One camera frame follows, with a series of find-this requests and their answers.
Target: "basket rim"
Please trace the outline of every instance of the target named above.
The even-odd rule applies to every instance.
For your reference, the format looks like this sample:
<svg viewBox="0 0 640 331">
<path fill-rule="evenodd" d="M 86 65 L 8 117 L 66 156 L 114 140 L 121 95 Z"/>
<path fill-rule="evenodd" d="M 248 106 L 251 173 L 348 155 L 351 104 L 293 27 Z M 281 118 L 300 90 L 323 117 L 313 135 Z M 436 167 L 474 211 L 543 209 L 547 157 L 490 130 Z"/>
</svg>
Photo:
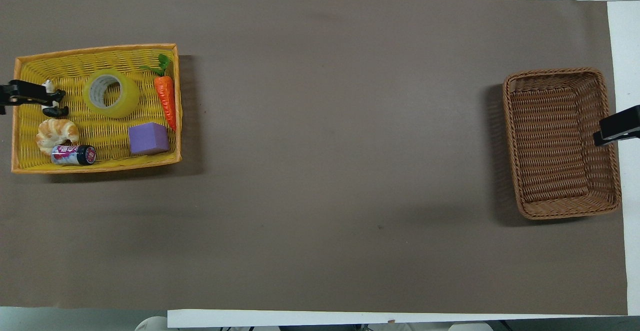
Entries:
<svg viewBox="0 0 640 331">
<path fill-rule="evenodd" d="M 176 43 L 141 43 L 141 44 L 118 44 L 114 46 L 97 46 L 88 48 L 77 48 L 74 50 L 53 51 L 47 53 L 38 53 L 36 55 L 18 56 L 15 58 L 13 67 L 13 78 L 20 79 L 23 65 L 36 61 L 52 58 L 61 58 L 71 55 L 85 55 L 92 53 L 102 53 L 109 51 L 128 51 L 138 49 L 164 49 L 171 50 L 173 54 L 173 83 L 174 83 L 174 102 L 176 112 L 176 130 L 175 130 L 175 152 L 174 157 L 166 160 L 147 162 L 145 164 L 133 165 L 114 165 L 110 167 L 94 167 L 94 168 L 78 168 L 70 169 L 61 167 L 60 169 L 29 169 L 20 167 L 18 160 L 19 144 L 20 144 L 20 120 L 18 111 L 20 106 L 13 108 L 13 117 L 11 119 L 11 173 L 13 174 L 90 174 L 96 172 L 112 172 L 121 170 L 142 169 L 147 167 L 157 167 L 162 165 L 170 165 L 182 161 L 182 130 L 183 130 L 183 106 L 180 90 L 180 60 L 178 55 L 178 45 Z"/>
<path fill-rule="evenodd" d="M 620 170 L 618 166 L 618 157 L 617 157 L 617 147 L 614 144 L 610 144 L 606 146 L 608 148 L 608 163 L 613 171 L 613 182 L 615 188 L 615 202 L 608 207 L 601 208 L 601 210 L 597 211 L 583 211 L 583 212 L 569 212 L 564 214 L 547 214 L 547 215 L 535 215 L 529 214 L 524 209 L 524 204 L 530 204 L 529 202 L 524 202 L 522 199 L 522 185 L 521 181 L 518 178 L 519 170 L 521 169 L 519 162 L 519 154 L 518 148 L 515 144 L 515 124 L 513 120 L 513 110 L 511 108 L 511 96 L 514 92 L 510 91 L 510 85 L 512 82 L 528 77 L 535 76 L 550 76 L 550 75 L 569 75 L 569 74 L 593 74 L 598 81 L 599 89 L 599 98 L 601 103 L 604 106 L 604 112 L 608 115 L 610 114 L 609 100 L 608 100 L 608 90 L 604 80 L 604 76 L 599 69 L 595 67 L 567 67 L 567 68 L 543 68 L 543 69 L 531 69 L 527 71 L 519 71 L 516 73 L 512 73 L 507 76 L 502 84 L 502 106 L 504 110 L 504 118 L 505 118 L 505 126 L 506 126 L 506 134 L 507 134 L 507 148 L 509 149 L 509 164 L 511 170 L 511 178 L 514 185 L 515 196 L 516 196 L 516 205 L 518 206 L 518 211 L 527 219 L 530 220 L 547 220 L 547 219 L 564 219 L 569 217 L 580 217 L 580 216 L 588 216 L 588 215 L 601 215 L 605 213 L 610 213 L 617 210 L 620 207 L 622 202 L 622 192 L 620 185 Z"/>
</svg>

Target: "yellow wicker basket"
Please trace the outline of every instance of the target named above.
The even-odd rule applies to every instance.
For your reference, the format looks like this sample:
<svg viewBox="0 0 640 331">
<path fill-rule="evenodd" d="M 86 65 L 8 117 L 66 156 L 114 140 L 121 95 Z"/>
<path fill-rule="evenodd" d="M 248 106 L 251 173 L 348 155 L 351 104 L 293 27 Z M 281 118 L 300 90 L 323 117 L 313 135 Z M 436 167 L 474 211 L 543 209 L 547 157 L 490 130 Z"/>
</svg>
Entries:
<svg viewBox="0 0 640 331">
<path fill-rule="evenodd" d="M 165 120 L 162 104 L 154 89 L 154 74 L 139 69 L 142 65 L 157 65 L 158 55 L 167 55 L 173 66 L 167 74 L 173 77 L 175 90 L 176 131 Z M 89 76 L 100 69 L 116 69 L 140 89 L 140 101 L 134 112 L 114 119 L 89 111 L 82 90 Z M 70 109 L 68 119 L 78 126 L 80 144 L 93 145 L 98 153 L 92 165 L 58 165 L 42 155 L 35 142 L 38 126 L 47 119 L 39 105 L 21 105 L 13 110 L 11 140 L 11 171 L 16 174 L 74 174 L 107 172 L 177 163 L 181 156 L 182 104 L 178 47 L 173 43 L 127 44 L 83 48 L 79 50 L 42 53 L 18 57 L 14 78 L 41 84 L 47 79 L 66 91 L 60 106 Z M 117 99 L 119 92 L 108 89 L 105 101 Z M 155 122 L 167 126 L 169 151 L 155 155 L 133 155 L 128 130 L 131 126 Z"/>
</svg>

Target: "brown wicker basket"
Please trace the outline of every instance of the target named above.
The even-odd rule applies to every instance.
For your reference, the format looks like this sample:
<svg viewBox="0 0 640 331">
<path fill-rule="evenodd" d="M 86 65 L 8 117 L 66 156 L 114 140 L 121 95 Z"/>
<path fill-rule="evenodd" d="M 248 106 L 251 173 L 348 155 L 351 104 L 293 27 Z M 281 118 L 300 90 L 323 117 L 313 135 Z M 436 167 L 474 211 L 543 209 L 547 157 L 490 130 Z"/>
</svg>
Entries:
<svg viewBox="0 0 640 331">
<path fill-rule="evenodd" d="M 597 69 L 537 69 L 502 86 L 511 173 L 519 211 L 528 219 L 598 215 L 620 206 L 613 145 L 596 147 L 609 116 Z"/>
</svg>

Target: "bread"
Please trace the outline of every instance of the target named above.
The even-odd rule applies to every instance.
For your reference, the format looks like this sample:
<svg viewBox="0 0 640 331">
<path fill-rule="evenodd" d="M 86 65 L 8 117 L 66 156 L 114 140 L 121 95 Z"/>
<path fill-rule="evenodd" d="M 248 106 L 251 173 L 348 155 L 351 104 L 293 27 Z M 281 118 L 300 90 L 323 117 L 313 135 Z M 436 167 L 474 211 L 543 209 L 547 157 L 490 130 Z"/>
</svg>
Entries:
<svg viewBox="0 0 640 331">
<path fill-rule="evenodd" d="M 67 140 L 73 145 L 80 140 L 78 127 L 68 119 L 50 118 L 39 124 L 36 144 L 42 154 L 50 156 L 54 146 L 64 144 Z"/>
</svg>

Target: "can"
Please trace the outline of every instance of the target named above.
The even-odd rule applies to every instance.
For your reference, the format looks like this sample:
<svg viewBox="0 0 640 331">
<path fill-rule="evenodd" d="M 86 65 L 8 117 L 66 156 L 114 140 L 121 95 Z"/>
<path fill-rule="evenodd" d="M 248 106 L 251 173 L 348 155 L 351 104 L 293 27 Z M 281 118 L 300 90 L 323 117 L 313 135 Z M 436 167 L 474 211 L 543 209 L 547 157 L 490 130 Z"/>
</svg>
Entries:
<svg viewBox="0 0 640 331">
<path fill-rule="evenodd" d="M 51 150 L 51 162 L 58 165 L 92 165 L 96 162 L 96 148 L 89 144 L 58 144 Z"/>
</svg>

